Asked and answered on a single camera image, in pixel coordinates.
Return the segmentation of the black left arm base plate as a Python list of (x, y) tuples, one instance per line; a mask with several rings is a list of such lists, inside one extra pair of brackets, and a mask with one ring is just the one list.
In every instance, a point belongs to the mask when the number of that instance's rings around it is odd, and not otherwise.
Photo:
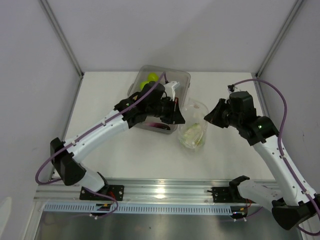
[[(108, 187), (103, 187), (97, 192), (101, 195), (109, 196), (117, 201), (122, 201), (125, 193), (124, 185), (109, 185)], [(93, 194), (86, 190), (84, 187), (80, 190), (79, 199), (83, 201), (106, 201), (107, 198)]]

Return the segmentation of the purple eggplant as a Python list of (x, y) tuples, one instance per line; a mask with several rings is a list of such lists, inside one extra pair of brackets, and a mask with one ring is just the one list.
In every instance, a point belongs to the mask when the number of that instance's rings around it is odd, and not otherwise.
[(151, 127), (151, 128), (156, 128), (156, 129), (160, 129), (160, 130), (164, 130), (164, 131), (170, 131), (171, 127), (165, 123), (159, 123), (159, 122), (148, 122), (146, 124), (147, 126)]

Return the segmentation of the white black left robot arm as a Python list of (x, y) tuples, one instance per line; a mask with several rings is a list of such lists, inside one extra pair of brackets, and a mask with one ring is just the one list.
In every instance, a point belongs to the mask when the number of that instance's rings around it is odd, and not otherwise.
[(50, 142), (51, 163), (66, 186), (80, 184), (91, 190), (97, 200), (108, 196), (107, 180), (99, 172), (82, 165), (95, 148), (111, 137), (142, 123), (147, 117), (158, 118), (167, 125), (185, 123), (179, 108), (177, 81), (165, 84), (151, 81), (141, 91), (116, 104), (111, 112), (91, 129), (67, 141), (58, 137)]

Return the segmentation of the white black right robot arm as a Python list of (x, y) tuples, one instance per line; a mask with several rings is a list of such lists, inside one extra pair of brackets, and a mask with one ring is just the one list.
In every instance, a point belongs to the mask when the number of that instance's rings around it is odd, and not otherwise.
[(257, 115), (253, 97), (247, 91), (233, 92), (228, 99), (219, 99), (204, 120), (220, 128), (236, 128), (264, 160), (279, 187), (279, 191), (274, 191), (242, 175), (229, 182), (228, 196), (232, 201), (247, 199), (259, 204), (270, 211), (285, 230), (317, 214), (319, 194), (299, 173), (287, 151), (278, 145), (280, 133), (272, 120)]

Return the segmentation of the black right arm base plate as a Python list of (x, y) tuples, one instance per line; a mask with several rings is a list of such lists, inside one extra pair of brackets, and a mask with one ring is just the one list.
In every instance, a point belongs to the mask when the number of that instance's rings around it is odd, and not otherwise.
[(253, 200), (237, 196), (235, 193), (230, 191), (229, 187), (226, 186), (214, 186), (207, 190), (207, 192), (211, 194), (214, 203), (255, 204)]

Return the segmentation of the clear dotted zip bag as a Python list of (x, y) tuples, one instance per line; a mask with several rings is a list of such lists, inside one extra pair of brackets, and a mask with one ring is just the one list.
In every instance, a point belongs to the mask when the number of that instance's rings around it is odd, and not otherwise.
[(177, 128), (177, 138), (179, 143), (190, 151), (198, 151), (206, 141), (208, 123), (204, 117), (209, 113), (205, 104), (189, 98), (181, 109), (185, 124), (180, 124)]

